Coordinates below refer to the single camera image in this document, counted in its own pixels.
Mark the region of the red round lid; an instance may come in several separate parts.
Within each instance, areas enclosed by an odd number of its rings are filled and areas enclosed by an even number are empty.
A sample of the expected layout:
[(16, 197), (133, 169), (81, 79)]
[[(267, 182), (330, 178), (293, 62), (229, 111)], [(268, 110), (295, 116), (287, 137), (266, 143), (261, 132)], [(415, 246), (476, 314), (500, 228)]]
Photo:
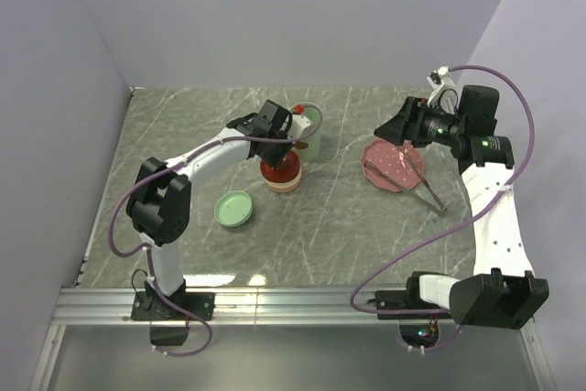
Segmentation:
[(262, 160), (259, 168), (261, 175), (265, 174), (269, 178), (283, 182), (294, 178), (301, 168), (301, 164), (297, 153), (290, 150), (278, 166), (271, 167), (266, 161)]

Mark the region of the cream pink bowl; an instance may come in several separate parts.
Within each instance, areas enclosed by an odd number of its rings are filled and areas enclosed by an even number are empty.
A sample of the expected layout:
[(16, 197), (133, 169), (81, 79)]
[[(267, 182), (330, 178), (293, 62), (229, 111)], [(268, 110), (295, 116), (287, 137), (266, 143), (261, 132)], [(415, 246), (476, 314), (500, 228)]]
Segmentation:
[(296, 176), (288, 181), (277, 181), (273, 178), (269, 178), (265, 174), (262, 174), (263, 182), (265, 183), (266, 187), (275, 192), (275, 193), (290, 193), (295, 190), (300, 182), (302, 177), (302, 169), (298, 170)]

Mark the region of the green tin canister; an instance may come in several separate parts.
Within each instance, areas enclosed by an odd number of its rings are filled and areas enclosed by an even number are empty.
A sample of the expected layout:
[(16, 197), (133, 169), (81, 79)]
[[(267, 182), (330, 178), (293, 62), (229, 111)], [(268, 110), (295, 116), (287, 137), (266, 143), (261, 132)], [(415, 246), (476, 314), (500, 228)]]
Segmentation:
[(302, 163), (315, 160), (320, 153), (322, 136), (323, 112), (314, 103), (298, 103), (305, 107), (305, 115), (312, 122), (311, 128), (302, 139), (296, 140), (293, 150), (297, 153)]

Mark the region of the green round lid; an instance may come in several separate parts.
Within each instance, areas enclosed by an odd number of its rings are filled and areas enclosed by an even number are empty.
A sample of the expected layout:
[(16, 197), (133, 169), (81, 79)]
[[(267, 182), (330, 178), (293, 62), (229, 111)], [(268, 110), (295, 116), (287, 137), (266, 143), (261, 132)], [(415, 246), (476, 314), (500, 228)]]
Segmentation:
[(224, 194), (214, 207), (214, 219), (223, 227), (235, 228), (245, 224), (253, 213), (253, 201), (244, 190)]

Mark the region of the metal tongs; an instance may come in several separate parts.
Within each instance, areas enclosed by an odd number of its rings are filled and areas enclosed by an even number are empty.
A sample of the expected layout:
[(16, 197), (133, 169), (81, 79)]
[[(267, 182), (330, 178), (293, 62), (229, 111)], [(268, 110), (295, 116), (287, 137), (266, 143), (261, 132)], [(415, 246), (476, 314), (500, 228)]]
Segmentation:
[(374, 141), (361, 157), (364, 175), (379, 189), (402, 192), (439, 216), (448, 209), (425, 177), (425, 163), (409, 144), (401, 147), (386, 141)]

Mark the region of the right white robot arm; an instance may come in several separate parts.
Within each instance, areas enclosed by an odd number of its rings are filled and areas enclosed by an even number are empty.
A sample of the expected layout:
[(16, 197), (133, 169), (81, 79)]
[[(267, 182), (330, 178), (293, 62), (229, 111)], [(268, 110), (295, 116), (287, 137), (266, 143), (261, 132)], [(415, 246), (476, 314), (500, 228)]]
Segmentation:
[(521, 238), (511, 182), (518, 171), (512, 145), (494, 132), (498, 103), (496, 89), (479, 85), (463, 88), (453, 112), (425, 98), (407, 97), (398, 113), (374, 131), (395, 146), (449, 147), (471, 205), (472, 276), (458, 280), (414, 272), (404, 296), (414, 317), (441, 308), (460, 325), (519, 330), (548, 299), (548, 282), (536, 277)]

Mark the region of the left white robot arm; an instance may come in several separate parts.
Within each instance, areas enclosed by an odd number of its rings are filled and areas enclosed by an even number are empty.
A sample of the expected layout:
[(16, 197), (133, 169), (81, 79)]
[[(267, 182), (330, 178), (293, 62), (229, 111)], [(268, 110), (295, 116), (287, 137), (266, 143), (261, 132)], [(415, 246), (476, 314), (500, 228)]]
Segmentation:
[(183, 155), (143, 162), (125, 211), (146, 254), (144, 309), (160, 320), (174, 320), (189, 306), (179, 238), (190, 222), (192, 192), (252, 157), (279, 165), (311, 126), (305, 116), (268, 100), (258, 112), (232, 120), (217, 136)]

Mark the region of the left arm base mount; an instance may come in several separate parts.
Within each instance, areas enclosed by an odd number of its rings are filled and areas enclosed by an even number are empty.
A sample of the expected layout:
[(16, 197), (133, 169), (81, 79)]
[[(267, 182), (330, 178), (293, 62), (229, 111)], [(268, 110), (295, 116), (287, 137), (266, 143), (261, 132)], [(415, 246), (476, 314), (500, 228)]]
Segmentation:
[[(180, 293), (178, 306), (209, 321), (215, 302), (212, 292)], [(191, 318), (169, 306), (153, 289), (137, 291), (130, 314), (133, 322), (149, 324), (149, 338), (156, 347), (180, 347), (188, 339)]]

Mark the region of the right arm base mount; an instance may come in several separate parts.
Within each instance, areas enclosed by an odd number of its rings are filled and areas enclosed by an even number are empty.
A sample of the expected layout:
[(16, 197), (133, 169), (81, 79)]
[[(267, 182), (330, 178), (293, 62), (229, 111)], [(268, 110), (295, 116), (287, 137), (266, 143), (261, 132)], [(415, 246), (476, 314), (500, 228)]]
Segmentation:
[(377, 319), (398, 321), (398, 340), (408, 351), (435, 351), (461, 334), (460, 326), (443, 334), (440, 322), (450, 320), (450, 314), (437, 305), (411, 301), (405, 290), (377, 290), (366, 304), (377, 310)]

